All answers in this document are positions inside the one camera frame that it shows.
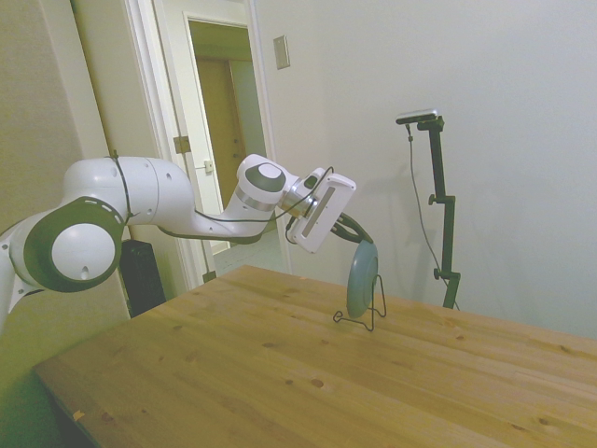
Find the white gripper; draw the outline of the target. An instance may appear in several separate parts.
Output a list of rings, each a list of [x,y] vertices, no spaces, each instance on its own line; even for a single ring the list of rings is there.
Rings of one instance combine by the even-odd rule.
[[[355,182],[343,175],[311,173],[299,178],[285,196],[285,205],[292,207],[290,213],[296,218],[288,233],[289,240],[315,253],[333,227],[333,233],[345,241],[372,243],[358,222],[341,214],[355,191]]]

